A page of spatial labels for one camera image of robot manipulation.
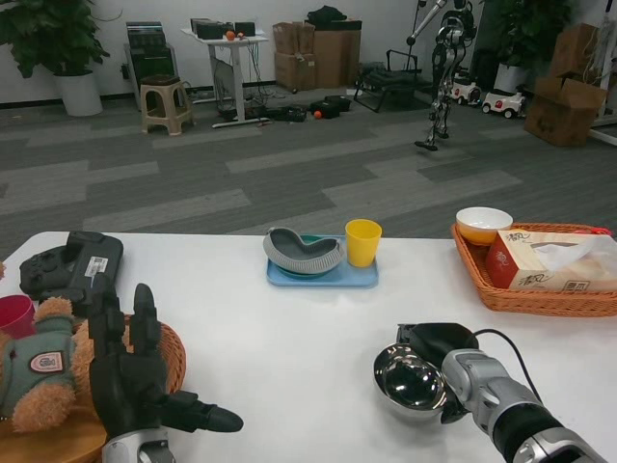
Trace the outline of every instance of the small table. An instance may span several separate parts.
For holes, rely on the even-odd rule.
[[[237,434],[170,431],[178,462],[501,462],[471,417],[412,425],[378,400],[373,361],[396,324],[429,321],[510,336],[553,415],[617,461],[617,317],[491,312],[452,240],[383,239],[373,288],[296,288],[268,284],[260,236],[109,234],[124,245],[123,311],[132,312],[135,286],[149,285],[186,349],[183,389],[245,423]],[[5,261],[0,296],[21,293],[21,262],[66,242],[55,231],[26,241]],[[525,384],[503,340],[482,336],[480,346]]]
[[[235,109],[238,113],[235,121],[231,121],[229,123],[215,123],[212,125],[213,128],[220,127],[230,127],[233,125],[243,125],[246,123],[263,123],[269,121],[267,118],[256,118],[256,119],[246,119],[245,108],[244,108],[244,90],[242,87],[242,66],[240,64],[240,48],[243,46],[249,46],[254,43],[260,43],[262,41],[268,41],[263,36],[254,36],[254,37],[246,37],[245,39],[235,39],[234,41],[228,41],[227,39],[214,39],[214,40],[204,40],[197,37],[193,31],[189,28],[182,29],[182,32],[187,36],[193,37],[196,41],[200,43],[205,43],[208,45],[208,54],[210,56],[210,69],[212,71],[212,85],[214,86],[214,98],[210,99],[198,99],[194,101],[195,104],[200,103],[211,103],[214,101],[218,101],[222,99],[221,95],[218,95],[217,86],[216,86],[216,67],[219,59],[216,56],[216,47],[223,46],[229,48],[231,53],[231,63],[233,67],[233,89],[235,94]]]

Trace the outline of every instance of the black game controller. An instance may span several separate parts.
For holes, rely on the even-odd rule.
[[[122,243],[93,231],[72,231],[67,245],[36,254],[20,266],[19,287],[33,299],[64,297],[73,313],[87,316],[92,304],[94,275],[103,273],[113,284],[122,258]]]

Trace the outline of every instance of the carpet floor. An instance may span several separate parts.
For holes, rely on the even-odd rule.
[[[199,105],[179,137],[142,134],[131,99],[86,119],[61,105],[0,111],[0,259],[43,231],[343,233],[368,217],[385,236],[445,238],[472,205],[617,230],[614,147],[556,148],[523,121],[456,106],[450,139],[428,152],[414,146],[425,108],[374,114],[354,103],[330,121],[215,130],[216,111]]]

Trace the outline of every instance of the white plant pot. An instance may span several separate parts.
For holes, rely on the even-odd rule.
[[[93,116],[103,111],[94,74],[54,75],[69,116]]]
[[[515,94],[517,87],[524,84],[525,80],[527,80],[528,74],[529,69],[518,66],[499,65],[499,71],[495,79],[495,88]]]

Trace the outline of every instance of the plastic stool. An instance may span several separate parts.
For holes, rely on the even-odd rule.
[[[154,92],[156,105],[148,109],[148,93]],[[175,106],[174,95],[178,92],[183,106]],[[182,133],[182,123],[195,124],[191,100],[184,85],[176,75],[152,75],[142,79],[142,132],[148,133],[151,125],[165,125],[171,136]]]

